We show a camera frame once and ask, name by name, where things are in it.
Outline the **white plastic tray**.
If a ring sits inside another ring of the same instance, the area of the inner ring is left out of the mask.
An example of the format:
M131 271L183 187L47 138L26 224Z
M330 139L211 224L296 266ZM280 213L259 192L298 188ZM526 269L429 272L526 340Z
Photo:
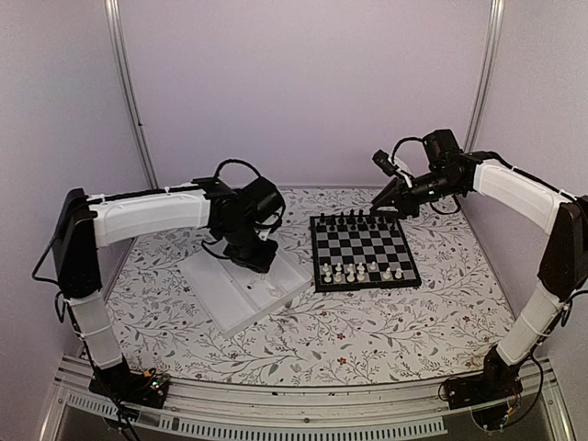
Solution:
M266 274L198 252L177 264L199 304L225 338L286 305L311 286L312 275L279 251ZM279 299L267 294L278 289Z

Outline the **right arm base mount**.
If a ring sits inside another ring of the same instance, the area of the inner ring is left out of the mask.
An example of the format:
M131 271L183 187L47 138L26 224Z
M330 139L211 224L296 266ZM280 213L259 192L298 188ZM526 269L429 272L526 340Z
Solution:
M485 361L480 374L446 379L438 390L439 398L450 410L480 405L471 414L474 423L486 431L501 430L521 404L520 367L505 365L500 358Z

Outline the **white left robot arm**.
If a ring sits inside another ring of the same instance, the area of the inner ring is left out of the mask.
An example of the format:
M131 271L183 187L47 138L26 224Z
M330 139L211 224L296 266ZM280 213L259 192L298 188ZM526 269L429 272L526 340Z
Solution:
M285 207L280 191L264 177L238 188L218 177L114 195L88 195L74 188L41 255L52 258L55 277L40 276L41 261L31 277L57 286L76 333L102 370L102 385L116 398L127 399L137 381L123 368L125 358L107 316L103 283L114 279L132 242L157 232L206 229L224 245L217 259L266 273L277 243L261 234L280 226Z

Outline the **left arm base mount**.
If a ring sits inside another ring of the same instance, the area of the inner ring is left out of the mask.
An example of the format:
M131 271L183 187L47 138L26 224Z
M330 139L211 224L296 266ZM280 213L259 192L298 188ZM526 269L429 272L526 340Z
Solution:
M89 390L117 402L129 402L162 409L169 390L170 376L152 367L132 371L125 358L114 367L94 369Z

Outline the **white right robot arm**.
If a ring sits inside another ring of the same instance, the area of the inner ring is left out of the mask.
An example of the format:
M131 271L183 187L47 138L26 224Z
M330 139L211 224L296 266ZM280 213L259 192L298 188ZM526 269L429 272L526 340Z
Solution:
M372 199L372 212L416 218L422 206L441 198L475 194L510 209L544 235L534 290L493 350L503 365L513 367L548 337L587 281L587 197L554 187L509 164L498 152L466 152L450 129L415 138L427 160L426 172L415 175L397 158L398 150L410 142L412 138L402 138L391 151L373 154L373 163L390 181Z

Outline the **black and silver chessboard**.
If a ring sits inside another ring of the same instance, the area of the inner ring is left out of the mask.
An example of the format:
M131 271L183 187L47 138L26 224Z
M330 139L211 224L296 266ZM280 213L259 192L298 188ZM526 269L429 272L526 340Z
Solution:
M314 270L314 286L317 292L353 291L368 288L417 288L422 285L422 280L417 270L410 251L408 242L401 224L397 231L371 231L371 232L316 232L311 224L311 249ZM376 261L378 269L370 271L368 265ZM357 271L354 273L356 280L353 283L346 281L347 266L357 262L363 262L366 279L357 280ZM328 263L331 266L333 276L335 265L343 266L343 280L340 283L324 283L322 280L322 265ZM391 279L384 280L383 273L387 268L391 270ZM403 272L402 279L394 277L395 271L400 268Z

